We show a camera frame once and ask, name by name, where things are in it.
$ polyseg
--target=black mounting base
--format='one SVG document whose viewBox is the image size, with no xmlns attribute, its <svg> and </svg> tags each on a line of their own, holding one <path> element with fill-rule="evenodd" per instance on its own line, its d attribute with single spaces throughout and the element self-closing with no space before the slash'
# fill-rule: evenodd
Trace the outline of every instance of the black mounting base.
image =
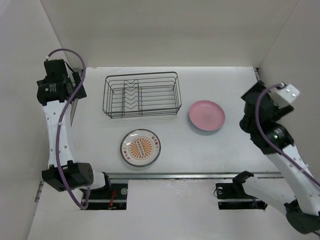
<svg viewBox="0 0 320 240">
<path fill-rule="evenodd" d="M 215 187 L 216 196 L 218 198 L 218 207 L 220 210 L 265 210 L 268 206 L 265 202 L 238 191 L 237 185 L 233 182 L 217 182 Z"/>
<path fill-rule="evenodd" d="M 111 183 L 111 189 L 92 190 L 89 196 L 89 205 L 86 210 L 126 210 L 128 183 Z"/>
</svg>

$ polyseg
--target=orange sunburst pattern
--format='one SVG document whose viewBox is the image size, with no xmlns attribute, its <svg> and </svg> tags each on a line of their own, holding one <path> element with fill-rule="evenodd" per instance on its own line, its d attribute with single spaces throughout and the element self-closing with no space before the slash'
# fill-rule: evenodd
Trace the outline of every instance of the orange sunburst pattern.
<svg viewBox="0 0 320 240">
<path fill-rule="evenodd" d="M 132 140 L 129 151 L 131 156 L 135 159 L 143 160 L 151 155 L 153 148 L 151 140 L 142 136 Z"/>
</svg>

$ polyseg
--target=pink plate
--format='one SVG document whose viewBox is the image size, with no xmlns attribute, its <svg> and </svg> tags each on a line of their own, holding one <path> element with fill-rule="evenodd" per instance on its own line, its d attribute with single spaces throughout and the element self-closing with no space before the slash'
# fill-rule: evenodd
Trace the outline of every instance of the pink plate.
<svg viewBox="0 0 320 240">
<path fill-rule="evenodd" d="M 225 123 L 224 110 L 215 102 L 202 100 L 195 102 L 189 109 L 191 122 L 205 131 L 218 130 Z"/>
</svg>

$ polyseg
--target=plate rim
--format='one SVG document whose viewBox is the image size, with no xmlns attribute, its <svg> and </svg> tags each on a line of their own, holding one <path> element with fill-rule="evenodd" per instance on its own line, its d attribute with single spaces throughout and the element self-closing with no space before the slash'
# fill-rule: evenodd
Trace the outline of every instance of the plate rim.
<svg viewBox="0 0 320 240">
<path fill-rule="evenodd" d="M 194 107 L 194 105 L 197 104 L 197 103 L 199 103 L 199 102 L 209 102 L 209 103 L 212 103 L 212 104 L 218 106 L 218 107 L 222 110 L 222 113 L 223 113 L 223 117 L 224 117 L 224 118 L 223 118 L 223 123 L 221 124 L 220 127 L 216 128 L 216 129 L 213 129 L 213 130 L 206 130 L 206 129 L 203 129 L 203 128 L 201 128 L 201 127 L 198 127 L 198 126 L 192 121 L 192 119 L 191 119 L 191 117 L 190 117 L 190 111 L 191 111 L 191 109 Z M 216 130 L 222 128 L 222 127 L 224 126 L 225 122 L 226 122 L 226 113 L 225 113 L 224 109 L 223 109 L 218 103 L 216 103 L 216 102 L 214 102 L 214 101 L 210 101 L 210 100 L 199 100 L 199 101 L 194 102 L 194 103 L 191 105 L 191 107 L 189 108 L 188 115 L 189 115 L 190 121 L 192 122 L 192 124 L 193 124 L 196 128 L 198 128 L 198 129 L 200 129 L 200 130 L 202 130 L 202 131 L 206 131 L 206 132 L 216 131 Z"/>
<path fill-rule="evenodd" d="M 145 164 L 145 165 L 134 165 L 134 164 L 130 163 L 129 161 L 127 161 L 127 159 L 125 158 L 125 156 L 124 156 L 123 153 L 122 153 L 122 146 L 123 146 L 123 144 L 124 144 L 125 139 L 126 139 L 130 134 L 132 134 L 132 133 L 135 132 L 135 131 L 147 131 L 147 132 L 149 132 L 149 133 L 152 133 L 153 135 L 156 136 L 156 138 L 158 139 L 158 142 L 159 142 L 159 152 L 158 152 L 158 154 L 156 155 L 155 159 L 154 159 L 153 161 Z M 129 165 L 134 166 L 134 167 L 137 167 L 137 168 L 143 168 L 143 167 L 147 167 L 147 166 L 153 164 L 153 163 L 158 159 L 158 157 L 160 156 L 160 152 L 161 152 L 161 142 L 160 142 L 160 139 L 159 139 L 158 135 L 155 134 L 153 131 L 150 131 L 150 130 L 144 129 L 144 128 L 138 128 L 138 129 L 135 129 L 135 130 L 130 131 L 129 133 L 127 133 L 127 134 L 124 136 L 124 138 L 122 139 L 121 144 L 120 144 L 120 153 L 121 153 L 122 159 L 125 160 Z"/>
</svg>

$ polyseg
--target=wire dish rack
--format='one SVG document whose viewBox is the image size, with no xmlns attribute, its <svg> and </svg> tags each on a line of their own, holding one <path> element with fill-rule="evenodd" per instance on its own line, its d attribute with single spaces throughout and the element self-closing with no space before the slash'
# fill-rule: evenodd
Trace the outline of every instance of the wire dish rack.
<svg viewBox="0 0 320 240">
<path fill-rule="evenodd" d="M 112 119 L 176 115 L 181 104 L 178 74 L 174 71 L 105 78 L 102 110 Z"/>
</svg>

